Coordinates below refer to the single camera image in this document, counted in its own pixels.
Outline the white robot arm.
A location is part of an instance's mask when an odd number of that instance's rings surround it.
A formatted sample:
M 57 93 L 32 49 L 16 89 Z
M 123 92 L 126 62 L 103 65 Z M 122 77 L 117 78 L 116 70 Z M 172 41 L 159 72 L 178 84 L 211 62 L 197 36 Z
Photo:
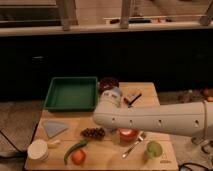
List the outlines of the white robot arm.
M 100 96 L 93 120 L 106 128 L 127 128 L 213 140 L 213 102 L 120 107 L 119 90 Z

